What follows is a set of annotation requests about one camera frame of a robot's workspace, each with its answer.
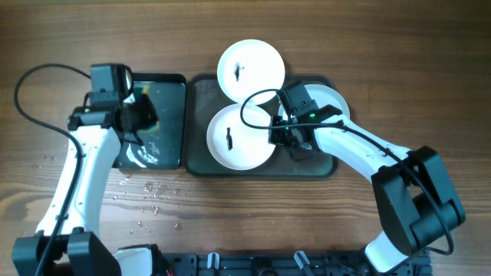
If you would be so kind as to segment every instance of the wooden surface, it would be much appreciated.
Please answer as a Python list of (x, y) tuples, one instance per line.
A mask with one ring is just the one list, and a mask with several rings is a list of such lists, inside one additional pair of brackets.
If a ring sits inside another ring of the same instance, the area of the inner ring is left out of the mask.
[[(455, 254), (434, 256), (435, 274), (491, 274), (490, 11), (489, 2), (478, 1), (0, 7), (0, 274), (15, 274), (14, 240), (33, 234), (66, 153), (66, 139), (15, 111), (13, 87), (24, 71), (47, 62), (88, 71), (112, 61), (189, 80), (213, 72), (224, 50), (246, 38), (272, 44), (288, 72), (329, 76), (363, 128), (398, 145), (436, 149), (467, 221), (453, 231)], [(21, 104), (65, 128), (89, 87), (79, 76), (46, 70), (26, 81)], [(152, 202), (140, 199), (148, 182), (162, 186)], [(114, 169), (101, 211), (101, 237), (111, 251), (142, 243), (166, 252), (355, 250), (380, 231), (371, 185), (343, 163), (332, 179), (318, 182)], [(442, 239), (436, 245), (446, 246)]]

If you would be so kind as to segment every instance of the plate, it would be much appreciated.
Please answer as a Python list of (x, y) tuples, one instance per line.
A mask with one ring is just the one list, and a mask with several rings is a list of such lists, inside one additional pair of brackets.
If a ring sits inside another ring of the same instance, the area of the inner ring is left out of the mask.
[[(350, 110), (348, 108), (348, 104), (344, 98), (338, 92), (336, 92), (336, 90), (321, 84), (307, 84), (305, 85), (305, 89), (307, 90), (310, 98), (315, 100), (319, 108), (330, 104), (333, 107), (340, 109), (349, 119)], [(283, 116), (283, 120), (288, 119), (282, 105), (279, 107), (278, 115)]]
[[(285, 80), (282, 57), (270, 44), (248, 39), (230, 46), (220, 58), (216, 69), (223, 93), (236, 103), (264, 89), (280, 89)], [(265, 92), (253, 97), (251, 104), (263, 104), (276, 92)]]
[[(253, 169), (263, 164), (275, 150), (268, 142), (268, 130), (257, 130), (246, 126), (240, 120), (237, 103), (220, 110), (211, 120), (206, 131), (208, 150), (218, 163), (235, 170)], [(244, 119), (256, 126), (269, 126), (270, 116), (262, 108), (247, 104)], [(230, 128), (232, 149), (227, 143), (227, 128)]]

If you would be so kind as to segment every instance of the black cable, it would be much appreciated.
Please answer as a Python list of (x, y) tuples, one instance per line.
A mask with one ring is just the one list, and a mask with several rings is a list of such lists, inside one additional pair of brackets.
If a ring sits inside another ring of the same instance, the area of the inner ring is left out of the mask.
[(360, 133), (360, 132), (358, 132), (356, 130), (353, 130), (353, 129), (345, 126), (345, 125), (339, 125), (338, 123), (298, 123), (298, 124), (287, 124), (287, 125), (284, 125), (284, 126), (264, 126), (264, 127), (263, 126), (254, 126), (254, 125), (251, 125), (250, 123), (247, 123), (244, 120), (244, 116), (243, 116), (244, 107), (246, 106), (247, 102), (250, 101), (254, 96), (256, 96), (258, 94), (265, 93), (265, 92), (269, 92), (269, 91), (278, 92), (279, 90), (278, 89), (261, 90), (259, 92), (256, 92), (256, 93), (252, 94), (247, 99), (245, 99), (244, 103), (242, 104), (242, 106), (240, 108), (240, 120), (246, 126), (251, 127), (251, 128), (255, 128), (255, 129), (258, 129), (258, 130), (277, 130), (277, 129), (285, 129), (286, 127), (298, 128), (298, 127), (309, 127), (309, 126), (310, 127), (332, 127), (332, 128), (337, 128), (337, 129), (340, 129), (340, 130), (351, 132), (354, 135), (357, 135), (357, 136), (361, 137), (362, 139), (367, 140), (369, 143), (371, 143), (372, 145), (374, 145), (375, 147), (377, 147), (380, 151), (382, 151), (383, 153), (387, 154), (392, 159), (394, 159), (395, 161), (397, 161), (397, 163), (400, 165), (400, 167), (411, 178), (411, 180), (413, 181), (413, 184), (415, 186), (419, 186), (421, 188), (421, 190), (423, 191), (424, 195), (428, 198), (428, 201), (430, 202), (433, 210), (435, 211), (435, 214), (437, 215), (438, 221), (440, 222), (440, 224), (442, 226), (443, 233), (445, 234), (445, 237), (447, 238), (448, 249), (446, 251), (441, 250), (441, 249), (438, 249), (438, 248), (432, 248), (432, 247), (425, 247), (424, 249), (425, 250), (428, 250), (428, 251), (435, 252), (437, 254), (441, 254), (441, 255), (450, 255), (450, 254), (453, 253), (453, 239), (452, 239), (452, 235), (450, 234), (450, 230), (448, 229), (447, 223), (445, 222), (445, 220), (443, 218), (443, 215), (442, 215), (440, 209), (437, 206), (437, 203), (435, 202), (435, 200), (431, 196), (431, 194), (428, 191), (427, 187), (420, 181), (420, 179), (416, 176), (416, 174), (414, 174), (414, 172), (409, 167), (407, 167), (407, 165), (399, 157), (397, 157), (396, 155), (394, 155), (390, 151), (390, 149), (383, 147), (381, 144), (377, 143), (376, 141), (374, 141), (373, 139), (371, 139), (369, 136), (366, 136), (365, 134)]
[(48, 240), (48, 243), (46, 244), (46, 248), (44, 249), (44, 252), (43, 252), (43, 254), (41, 256), (41, 260), (39, 261), (39, 265), (38, 265), (38, 268), (36, 269), (36, 273), (35, 273), (36, 276), (41, 275), (41, 273), (43, 272), (44, 266), (46, 265), (46, 261), (48, 260), (48, 257), (51, 254), (51, 250), (53, 248), (54, 240), (55, 240), (56, 236), (58, 235), (58, 231), (60, 230), (60, 227), (61, 227), (62, 222), (66, 219), (65, 214), (67, 212), (68, 204), (70, 204), (71, 198), (73, 196), (74, 188), (77, 185), (78, 177), (80, 175), (80, 171), (81, 171), (81, 167), (82, 167), (82, 158), (83, 158), (83, 150), (82, 150), (80, 144), (78, 143), (77, 139), (75, 139), (75, 137), (73, 137), (67, 131), (64, 131), (64, 130), (56, 127), (56, 126), (52, 126), (49, 123), (41, 122), (40, 120), (36, 120), (35, 118), (29, 116), (26, 112), (23, 111), (23, 109), (21, 108), (21, 105), (18, 102), (18, 91), (19, 91), (22, 83), (24, 82), (25, 78), (28, 77), (30, 74), (32, 74), (32, 73), (34, 73), (34, 72), (36, 72), (38, 70), (47, 68), (47, 67), (64, 68), (64, 69), (68, 69), (68, 70), (71, 70), (73, 72), (79, 73), (82, 76), (87, 77), (89, 79), (91, 78), (91, 76), (89, 76), (88, 74), (85, 74), (83, 71), (80, 71), (77, 68), (73, 68), (73, 67), (70, 67), (70, 66), (67, 66), (67, 65), (63, 65), (63, 64), (43, 64), (43, 65), (34, 67), (31, 70), (25, 72), (22, 75), (22, 77), (18, 80), (17, 84), (15, 85), (14, 105), (17, 108), (17, 111), (24, 118), (26, 118), (27, 120), (30, 120), (32, 123), (35, 123), (35, 124), (37, 124), (39, 126), (42, 126), (42, 127), (46, 127), (49, 130), (54, 130), (54, 131), (56, 131), (56, 132), (58, 132), (58, 133), (60, 133), (60, 134), (62, 134), (64, 136), (66, 136), (75, 145), (75, 148), (77, 150), (77, 164), (75, 166), (74, 175), (73, 175), (73, 177), (71, 179), (70, 186), (68, 187), (67, 196), (65, 197), (65, 199), (63, 201), (63, 205), (61, 206), (60, 214), (58, 215), (58, 219), (57, 219), (57, 221), (56, 221), (56, 223), (54, 225), (53, 232), (51, 233), (51, 236), (50, 236), (50, 238)]

